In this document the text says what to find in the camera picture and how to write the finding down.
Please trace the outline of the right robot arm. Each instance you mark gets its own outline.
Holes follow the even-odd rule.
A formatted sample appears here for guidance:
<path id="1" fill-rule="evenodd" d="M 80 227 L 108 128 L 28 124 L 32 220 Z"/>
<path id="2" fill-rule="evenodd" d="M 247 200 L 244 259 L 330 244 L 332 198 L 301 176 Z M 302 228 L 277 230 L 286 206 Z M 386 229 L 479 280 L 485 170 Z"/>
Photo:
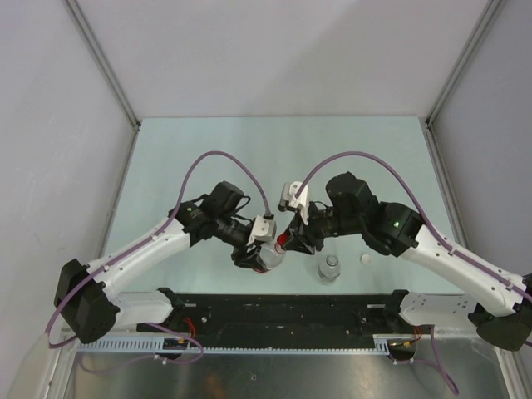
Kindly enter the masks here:
<path id="1" fill-rule="evenodd" d="M 518 351 L 530 344 L 531 279 L 483 260 L 438 231 L 415 210 L 381 202 L 364 180 L 350 172 L 326 184 L 331 204 L 319 209 L 299 181 L 284 185 L 279 209 L 293 219 L 279 236 L 287 251 L 315 254 L 325 239 L 359 234 L 383 256 L 410 261 L 461 290 L 459 294 L 408 292 L 383 313 L 385 327 L 403 333 L 411 325 L 474 331 L 489 344 Z"/>

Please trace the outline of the red bottle cap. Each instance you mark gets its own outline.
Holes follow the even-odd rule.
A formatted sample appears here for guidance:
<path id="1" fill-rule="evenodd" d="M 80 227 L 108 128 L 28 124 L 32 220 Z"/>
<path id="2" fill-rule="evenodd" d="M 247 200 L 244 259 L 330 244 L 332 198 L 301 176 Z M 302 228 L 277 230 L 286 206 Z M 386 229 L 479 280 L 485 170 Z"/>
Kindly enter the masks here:
<path id="1" fill-rule="evenodd" d="M 287 234 L 281 234 L 277 238 L 277 243 L 281 246 L 285 245 L 285 243 L 288 241 L 288 235 Z"/>

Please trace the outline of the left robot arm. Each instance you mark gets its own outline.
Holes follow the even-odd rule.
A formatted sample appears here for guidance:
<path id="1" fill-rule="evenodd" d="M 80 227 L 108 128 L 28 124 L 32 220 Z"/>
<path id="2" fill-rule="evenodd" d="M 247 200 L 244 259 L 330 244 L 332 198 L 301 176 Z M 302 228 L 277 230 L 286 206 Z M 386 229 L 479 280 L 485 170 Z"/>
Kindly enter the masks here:
<path id="1" fill-rule="evenodd" d="M 250 198 L 227 181 L 210 194 L 179 203 L 156 226 L 107 256 L 82 264 L 72 259 L 62 266 L 53 304 L 73 337 L 93 343 L 113 328 L 154 323 L 172 333 L 184 313 L 167 288 L 128 293 L 126 288 L 165 259 L 209 239 L 229 245 L 235 266 L 266 271 L 262 247 L 275 234 L 273 215 L 252 219 L 240 215 L 241 201 Z"/>

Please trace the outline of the clear bottle red label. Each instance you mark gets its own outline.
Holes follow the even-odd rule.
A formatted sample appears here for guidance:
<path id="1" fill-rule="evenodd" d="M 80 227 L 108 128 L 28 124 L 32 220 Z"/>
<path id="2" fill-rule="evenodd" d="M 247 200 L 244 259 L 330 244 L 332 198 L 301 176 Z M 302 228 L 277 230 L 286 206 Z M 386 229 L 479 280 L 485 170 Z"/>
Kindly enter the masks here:
<path id="1" fill-rule="evenodd" d="M 257 273 L 267 273 L 277 268 L 285 257 L 286 251 L 276 241 L 263 244 L 260 247 L 257 263 L 253 270 Z"/>

